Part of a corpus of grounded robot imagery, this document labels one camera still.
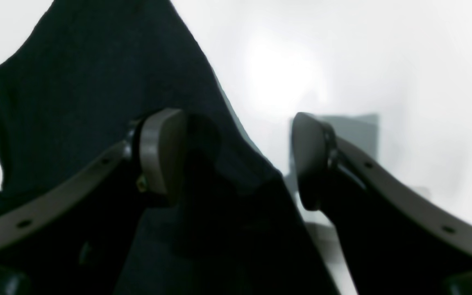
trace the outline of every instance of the dark blue fabric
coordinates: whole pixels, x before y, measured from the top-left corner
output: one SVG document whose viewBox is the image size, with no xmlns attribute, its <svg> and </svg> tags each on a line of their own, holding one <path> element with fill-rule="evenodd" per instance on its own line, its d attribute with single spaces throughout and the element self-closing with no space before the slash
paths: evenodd
<svg viewBox="0 0 472 295">
<path fill-rule="evenodd" d="M 0 65 L 0 214 L 165 107 L 191 116 L 186 194 L 146 211 L 116 294 L 334 294 L 281 175 L 243 140 L 168 0 L 55 0 Z"/>
</svg>

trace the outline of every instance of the white wall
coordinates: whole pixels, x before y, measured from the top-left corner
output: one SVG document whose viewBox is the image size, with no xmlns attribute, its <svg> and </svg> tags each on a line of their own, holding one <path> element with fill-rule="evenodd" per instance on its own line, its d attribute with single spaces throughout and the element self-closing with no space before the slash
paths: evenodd
<svg viewBox="0 0 472 295">
<path fill-rule="evenodd" d="M 472 0 L 173 3 L 251 140 L 283 173 L 296 112 L 375 114 L 382 166 L 472 223 Z M 0 63 L 49 4 L 0 0 Z"/>
</svg>

